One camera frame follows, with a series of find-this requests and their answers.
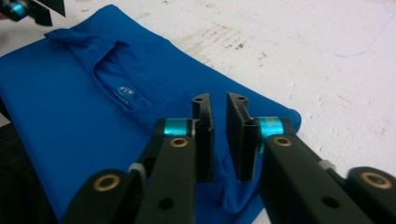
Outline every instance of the blue shirt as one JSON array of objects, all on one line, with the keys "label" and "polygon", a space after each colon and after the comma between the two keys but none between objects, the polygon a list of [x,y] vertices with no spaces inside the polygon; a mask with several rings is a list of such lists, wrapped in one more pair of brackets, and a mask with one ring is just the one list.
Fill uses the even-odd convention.
[{"label": "blue shirt", "polygon": [[[252,117],[287,117],[296,130],[301,124],[296,111],[195,61],[114,6],[46,34],[0,64],[0,96],[58,218],[89,176],[126,171],[157,119],[191,118],[191,99],[209,92],[215,183],[198,184],[197,223],[252,222],[263,208],[259,178],[235,178],[225,135],[226,93],[245,95]],[[255,176],[261,164],[259,156]]]}]

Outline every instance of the blue reflective tape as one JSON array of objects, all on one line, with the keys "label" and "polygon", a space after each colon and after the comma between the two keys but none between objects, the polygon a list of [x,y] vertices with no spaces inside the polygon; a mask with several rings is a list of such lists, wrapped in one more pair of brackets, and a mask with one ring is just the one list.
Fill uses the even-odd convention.
[{"label": "blue reflective tape", "polygon": [[165,121],[164,134],[167,135],[182,135],[188,134],[188,120],[187,119],[167,119]]},{"label": "blue reflective tape", "polygon": [[18,3],[18,2],[11,2],[8,4],[8,6],[10,8],[12,8],[12,10],[18,14],[18,16],[22,19],[27,17],[28,15],[28,11],[27,9],[23,6],[23,4]]},{"label": "blue reflective tape", "polygon": [[260,131],[262,132],[262,145],[260,147],[259,153],[264,152],[264,140],[270,135],[273,134],[282,134],[285,131],[283,130],[282,121],[280,121],[277,117],[263,117],[257,118],[260,123]]}]

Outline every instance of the white tabletop surface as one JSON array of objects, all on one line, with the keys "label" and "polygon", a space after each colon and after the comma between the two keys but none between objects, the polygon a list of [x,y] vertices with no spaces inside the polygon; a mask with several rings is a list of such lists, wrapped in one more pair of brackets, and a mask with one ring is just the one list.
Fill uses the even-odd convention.
[{"label": "white tabletop surface", "polygon": [[[109,4],[201,63],[299,111],[298,135],[340,175],[357,166],[396,175],[395,1],[65,0],[66,18],[52,12],[50,28],[28,18],[0,21],[0,56]],[[267,222],[265,214],[255,221]]]}]

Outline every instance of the white table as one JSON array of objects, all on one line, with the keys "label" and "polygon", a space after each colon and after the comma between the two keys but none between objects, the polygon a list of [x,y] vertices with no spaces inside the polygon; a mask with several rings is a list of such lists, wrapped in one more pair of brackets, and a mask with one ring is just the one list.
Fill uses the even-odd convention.
[{"label": "white table", "polygon": [[[66,0],[67,18],[52,12],[50,28],[30,19],[1,21],[0,56],[108,4],[201,63],[299,111],[300,138],[342,176],[356,166],[396,175],[395,1]],[[265,222],[264,213],[255,221]]]}]

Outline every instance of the folded blue garment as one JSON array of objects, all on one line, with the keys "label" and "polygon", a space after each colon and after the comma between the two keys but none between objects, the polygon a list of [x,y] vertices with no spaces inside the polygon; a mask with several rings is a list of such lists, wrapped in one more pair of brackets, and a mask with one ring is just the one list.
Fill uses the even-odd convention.
[{"label": "folded blue garment", "polygon": [[[0,96],[58,218],[91,175],[126,171],[157,119],[191,118],[192,98],[209,92],[215,183],[198,184],[197,223],[250,223],[263,209],[259,178],[235,178],[225,134],[227,92],[245,95],[252,117],[287,117],[296,130],[301,124],[295,110],[195,61],[114,6],[46,34],[0,64]],[[255,176],[261,164],[259,156]]]}]

